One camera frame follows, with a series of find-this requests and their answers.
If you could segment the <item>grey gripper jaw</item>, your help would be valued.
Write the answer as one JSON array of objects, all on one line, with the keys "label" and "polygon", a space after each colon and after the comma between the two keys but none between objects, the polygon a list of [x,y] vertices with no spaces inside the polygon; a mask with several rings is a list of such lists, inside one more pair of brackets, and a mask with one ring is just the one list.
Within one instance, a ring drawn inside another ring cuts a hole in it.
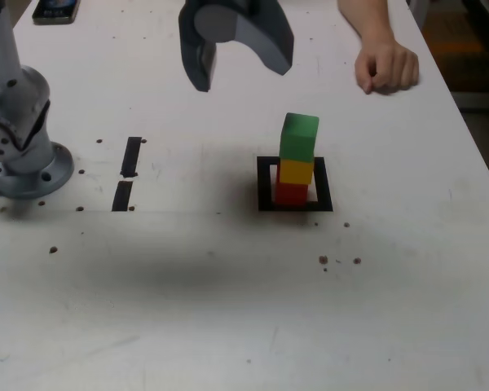
[{"label": "grey gripper jaw", "polygon": [[246,45],[279,75],[293,65],[293,31],[277,1],[207,1],[196,12],[194,26],[207,42]]}]

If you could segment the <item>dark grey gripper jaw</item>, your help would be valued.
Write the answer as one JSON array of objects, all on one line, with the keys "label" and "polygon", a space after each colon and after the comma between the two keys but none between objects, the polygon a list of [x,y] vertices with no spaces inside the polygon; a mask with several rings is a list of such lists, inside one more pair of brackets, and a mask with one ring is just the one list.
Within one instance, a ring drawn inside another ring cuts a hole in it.
[{"label": "dark grey gripper jaw", "polygon": [[178,16],[183,67],[200,92],[208,92],[211,87],[216,43],[209,7],[217,4],[217,1],[186,1]]}]

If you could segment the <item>person's left hand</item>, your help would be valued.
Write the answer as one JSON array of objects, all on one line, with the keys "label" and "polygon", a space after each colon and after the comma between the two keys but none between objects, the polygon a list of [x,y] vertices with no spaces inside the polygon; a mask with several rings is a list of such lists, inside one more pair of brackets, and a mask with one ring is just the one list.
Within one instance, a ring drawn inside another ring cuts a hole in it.
[{"label": "person's left hand", "polygon": [[355,77],[365,94],[383,90],[407,90],[418,84],[419,73],[416,53],[393,38],[362,41],[355,61]]}]

